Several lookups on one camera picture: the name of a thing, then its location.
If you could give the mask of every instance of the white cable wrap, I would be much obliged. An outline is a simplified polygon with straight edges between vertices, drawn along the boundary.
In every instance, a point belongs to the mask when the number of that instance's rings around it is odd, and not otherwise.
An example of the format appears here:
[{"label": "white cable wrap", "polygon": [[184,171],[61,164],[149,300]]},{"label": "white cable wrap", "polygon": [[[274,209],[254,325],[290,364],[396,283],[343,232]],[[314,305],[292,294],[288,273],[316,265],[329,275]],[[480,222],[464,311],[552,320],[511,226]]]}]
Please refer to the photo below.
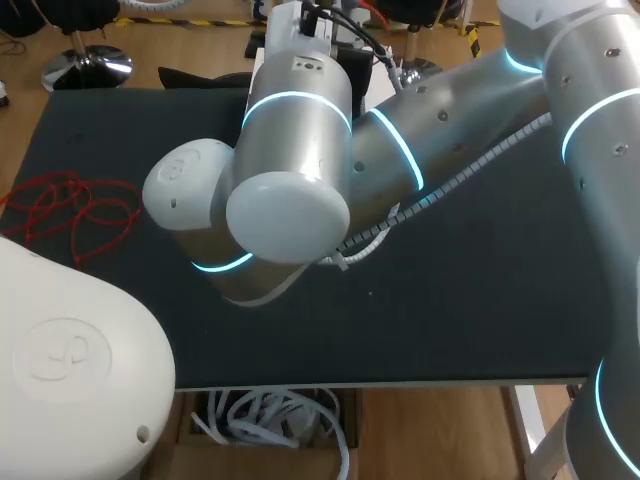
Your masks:
[{"label": "white cable wrap", "polygon": [[[338,247],[338,251],[339,252],[344,252],[345,250],[347,250],[349,248],[352,248],[353,246],[355,246],[355,245],[357,245],[357,244],[359,244],[361,242],[369,240],[371,237],[379,236],[382,233],[385,233],[385,234],[388,233],[388,231],[389,231],[389,229],[391,227],[394,227],[394,226],[404,222],[405,220],[409,219],[410,217],[412,217],[416,213],[419,213],[422,210],[430,207],[431,205],[436,203],[438,200],[440,200],[442,197],[444,197],[447,193],[449,193],[450,191],[452,191],[456,187],[458,187],[460,184],[462,184],[465,180],[468,180],[469,177],[473,176],[476,172],[480,171],[480,169],[482,169],[482,167],[484,167],[485,165],[487,165],[488,163],[493,161],[501,153],[506,152],[507,150],[509,150],[509,148],[513,147],[514,145],[516,145],[521,140],[524,140],[525,138],[527,138],[528,136],[530,136],[531,134],[533,134],[534,132],[536,132],[540,128],[542,128],[542,127],[544,127],[546,125],[549,125],[550,123],[551,123],[551,114],[550,113],[547,113],[545,115],[542,115],[541,117],[536,118],[530,124],[526,125],[522,129],[520,129],[516,133],[514,133],[513,135],[511,135],[511,136],[507,137],[506,139],[504,139],[498,145],[496,145],[491,150],[489,150],[487,153],[482,155],[478,160],[476,160],[471,165],[469,165],[467,168],[465,168],[458,175],[456,175],[455,177],[450,179],[448,182],[446,182],[441,187],[439,187],[436,190],[434,190],[433,192],[431,192],[429,195],[424,197],[419,202],[414,203],[409,208],[406,208],[403,211],[399,212],[397,215],[389,216],[389,218],[387,218],[386,220],[380,222],[379,224],[375,225],[374,227],[372,227],[372,228],[370,228],[368,230],[365,230],[362,233],[358,233],[358,234],[354,235],[353,237],[349,238],[348,240],[346,240],[340,247]],[[365,250],[363,250],[362,252],[360,252],[357,255],[354,255],[353,257],[356,257],[356,256],[359,257]]]},{"label": "white cable wrap", "polygon": [[[222,419],[229,398],[229,390],[212,390],[209,392],[207,403],[207,420],[205,424],[193,412],[191,418],[198,427],[220,445],[275,445],[288,448],[299,448],[312,439],[319,427],[319,416],[324,416],[331,428],[324,432],[328,437],[335,432],[340,449],[342,463],[338,473],[338,480],[347,480],[349,474],[349,449],[342,427],[340,426],[340,403],[331,390],[320,389],[326,393],[334,404],[335,411],[331,412],[311,398],[290,390],[256,389],[243,395],[231,405],[227,412],[227,427],[232,437],[227,438],[220,433],[218,422]],[[242,417],[238,417],[240,408],[250,403],[249,410]],[[282,423],[294,410],[302,409],[306,414],[305,427],[294,436],[282,434]]]},{"label": "white cable wrap", "polygon": [[[389,211],[389,216],[387,218],[395,217],[398,214],[398,210],[400,209],[400,204],[397,203],[393,206],[393,208]],[[376,238],[366,246],[363,250],[359,251],[354,255],[350,255],[348,257],[343,257],[340,252],[336,252],[334,256],[323,258],[318,262],[318,265],[338,265],[342,270],[346,270],[347,267],[353,263],[357,263],[361,260],[367,258],[373,251],[382,245],[384,239],[389,234],[390,229],[386,229],[380,232]]]},{"label": "white cable wrap", "polygon": [[191,0],[169,0],[168,2],[152,3],[142,2],[140,0],[118,0],[121,4],[127,5],[131,8],[138,10],[144,10],[145,12],[166,12],[169,10],[175,10],[183,5],[186,5]]}]

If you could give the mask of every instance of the white cable bundle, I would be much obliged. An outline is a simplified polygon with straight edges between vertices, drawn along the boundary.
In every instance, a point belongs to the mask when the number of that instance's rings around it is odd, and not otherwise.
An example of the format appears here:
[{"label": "white cable bundle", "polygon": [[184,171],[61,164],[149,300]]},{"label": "white cable bundle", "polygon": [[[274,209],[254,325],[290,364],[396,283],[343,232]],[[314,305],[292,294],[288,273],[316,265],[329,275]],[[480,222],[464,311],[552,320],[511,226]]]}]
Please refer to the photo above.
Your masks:
[{"label": "white cable bundle", "polygon": [[121,4],[127,5],[138,10],[144,10],[145,12],[166,12],[169,10],[175,10],[183,5],[186,5],[191,0],[169,0],[168,2],[143,2],[140,0],[118,0]]},{"label": "white cable bundle", "polygon": [[[349,474],[349,449],[347,440],[340,426],[340,404],[331,390],[321,389],[334,403],[335,411],[331,412],[315,400],[290,390],[257,389],[243,395],[227,411],[227,428],[231,437],[220,433],[218,424],[222,420],[229,390],[212,390],[207,402],[208,425],[195,412],[191,418],[209,437],[220,445],[275,445],[288,448],[299,448],[309,444],[315,433],[321,428],[320,416],[324,416],[331,428],[323,433],[325,437],[333,432],[338,440],[342,464],[338,480],[347,480]],[[249,409],[239,416],[240,409],[250,403]],[[291,417],[298,414],[303,419],[302,428],[293,428],[291,436],[283,433],[283,425]]]}]

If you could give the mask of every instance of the chair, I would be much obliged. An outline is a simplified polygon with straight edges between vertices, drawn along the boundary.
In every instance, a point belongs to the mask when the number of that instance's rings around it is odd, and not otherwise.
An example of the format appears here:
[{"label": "chair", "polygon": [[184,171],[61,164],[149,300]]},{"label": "chair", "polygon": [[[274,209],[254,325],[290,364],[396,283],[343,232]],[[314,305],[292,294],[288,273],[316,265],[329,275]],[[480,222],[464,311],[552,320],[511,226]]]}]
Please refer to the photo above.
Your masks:
[{"label": "chair", "polygon": [[422,26],[434,28],[440,23],[453,20],[460,15],[464,3],[464,0],[378,0],[376,2],[378,9],[385,17],[409,25],[400,75],[403,86],[409,86],[441,70],[433,62],[416,57],[420,29]]},{"label": "chair", "polygon": [[133,73],[133,61],[108,45],[85,46],[81,32],[102,29],[118,15],[117,0],[39,0],[47,21],[71,39],[72,48],[53,59],[42,73],[48,91],[115,88]]}]

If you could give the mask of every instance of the screw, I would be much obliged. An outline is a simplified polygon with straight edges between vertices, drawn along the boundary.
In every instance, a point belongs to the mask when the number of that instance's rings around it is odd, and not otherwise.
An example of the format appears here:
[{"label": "screw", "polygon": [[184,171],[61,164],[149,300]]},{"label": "screw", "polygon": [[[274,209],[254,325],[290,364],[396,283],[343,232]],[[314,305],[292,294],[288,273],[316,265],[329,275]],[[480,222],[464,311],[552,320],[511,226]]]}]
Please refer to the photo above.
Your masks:
[{"label": "screw", "polygon": [[621,157],[627,152],[628,148],[629,148],[628,145],[625,145],[624,143],[619,143],[615,147],[613,147],[613,154],[616,157]]}]

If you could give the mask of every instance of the cable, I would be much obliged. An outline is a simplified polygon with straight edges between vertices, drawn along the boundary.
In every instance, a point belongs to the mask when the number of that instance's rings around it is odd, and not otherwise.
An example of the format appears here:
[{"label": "cable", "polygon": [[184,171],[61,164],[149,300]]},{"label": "cable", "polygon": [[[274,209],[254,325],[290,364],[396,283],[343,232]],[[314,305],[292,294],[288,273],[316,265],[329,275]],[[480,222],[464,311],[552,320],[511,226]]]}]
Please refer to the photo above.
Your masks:
[{"label": "cable", "polygon": [[[330,429],[324,432],[324,436],[335,432],[338,441],[342,460],[338,480],[347,480],[349,449],[344,431],[340,426],[340,404],[332,391],[326,389],[320,389],[320,391],[326,393],[332,400],[334,412],[316,400],[290,390],[256,389],[247,392],[236,400],[227,411],[226,427],[230,437],[222,435],[219,430],[219,422],[226,409],[229,390],[209,392],[208,425],[195,412],[191,413],[191,418],[204,433],[220,445],[277,445],[299,448],[313,439],[314,433],[320,427],[319,417],[323,416],[331,425]],[[221,394],[219,402],[216,401],[218,393]],[[289,429],[292,431],[292,435],[286,436],[283,433],[283,423],[289,415],[299,410],[302,410],[305,415],[304,426],[294,432],[295,429],[290,423]]]},{"label": "cable", "polygon": [[360,6],[362,8],[366,8],[367,10],[369,10],[371,13],[373,13],[376,17],[378,17],[380,19],[380,21],[382,22],[382,25],[384,26],[384,29],[387,32],[391,31],[391,26],[389,25],[389,21],[387,20],[387,17],[385,17],[384,15],[382,15],[382,13],[380,13],[380,10],[378,10],[376,7],[374,7],[373,5],[369,5],[367,2],[365,2],[364,0],[360,1]]},{"label": "cable", "polygon": [[373,50],[373,54],[378,58],[378,60],[384,63],[385,67],[387,67],[387,73],[395,91],[399,92],[400,90],[402,90],[398,68],[396,67],[396,64],[393,61],[393,58],[391,57],[389,51],[375,37],[373,37],[361,25],[359,25],[358,22],[356,22],[351,17],[349,17],[349,15],[345,14],[337,8],[327,9],[328,12],[331,12],[333,14],[330,15],[329,13],[327,13],[327,11],[322,9],[322,7],[314,5],[310,0],[303,0],[303,3],[319,18],[329,20],[336,25],[347,29],[362,41],[364,41],[367,45],[369,45]]},{"label": "cable", "polygon": [[168,2],[162,3],[152,3],[152,2],[142,2],[140,0],[118,0],[120,3],[127,5],[129,7],[144,10],[146,12],[166,12],[168,10],[175,10],[176,8],[180,8],[191,0],[169,0]]},{"label": "cable", "polygon": [[[129,190],[136,198],[135,210],[132,211],[127,202],[120,198],[96,199],[96,187]],[[36,188],[44,190],[32,204],[15,201],[15,197],[18,195]],[[70,250],[76,268],[80,268],[82,262],[111,250],[120,243],[130,233],[133,222],[142,214],[142,199],[133,185],[120,180],[82,180],[76,172],[72,171],[52,172],[32,178],[0,198],[0,206],[2,205],[27,214],[27,221],[24,224],[0,231],[0,235],[4,236],[24,233],[24,243],[27,248],[31,247],[33,240],[70,229]],[[45,230],[35,231],[35,228],[40,226],[53,212],[65,207],[74,213],[69,219]],[[98,217],[92,213],[98,207],[116,207],[126,213],[126,218],[112,220]],[[122,231],[107,244],[80,254],[77,248],[77,232],[82,220],[104,226],[122,227]]]},{"label": "cable", "polygon": [[[389,216],[387,217],[387,219],[395,217],[398,214],[399,208],[399,203],[394,205],[393,208],[391,208],[391,210],[389,211]],[[384,239],[387,237],[390,231],[391,228],[387,228],[386,230],[381,231],[380,233],[378,233],[378,235],[376,235],[376,238],[369,245],[367,245],[364,249],[354,255],[341,258],[341,253],[337,252],[338,255],[334,255],[334,257],[323,258],[318,262],[318,265],[338,265],[340,268],[343,268],[343,266],[348,266],[360,262],[367,258],[371,253],[373,253],[380,245],[382,245],[382,242],[384,242]]]},{"label": "cable", "polygon": [[353,246],[361,242],[364,242],[374,236],[379,235],[381,232],[388,231],[391,227],[394,227],[404,222],[405,220],[408,220],[415,214],[430,207],[431,205],[436,203],[438,200],[442,199],[442,197],[444,197],[447,193],[451,192],[460,184],[462,184],[465,180],[468,180],[471,176],[473,176],[475,173],[480,171],[482,167],[492,162],[501,153],[506,152],[508,149],[516,145],[521,140],[524,140],[525,138],[533,134],[535,131],[539,130],[543,126],[549,125],[550,123],[551,123],[550,113],[547,113],[545,115],[542,115],[541,117],[538,117],[533,122],[526,125],[524,128],[518,130],[513,135],[507,137],[505,140],[503,140],[498,145],[493,147],[487,153],[482,155],[478,160],[476,160],[467,168],[465,168],[458,175],[450,179],[441,187],[431,192],[429,195],[424,197],[419,202],[414,203],[409,208],[406,208],[403,211],[399,212],[397,215],[394,215],[393,217],[390,217],[387,220],[384,220],[378,223],[376,226],[369,228],[368,230],[365,230],[362,233],[358,233],[357,235],[346,240],[340,247],[338,247],[337,252],[342,253],[347,249],[352,248]]}]

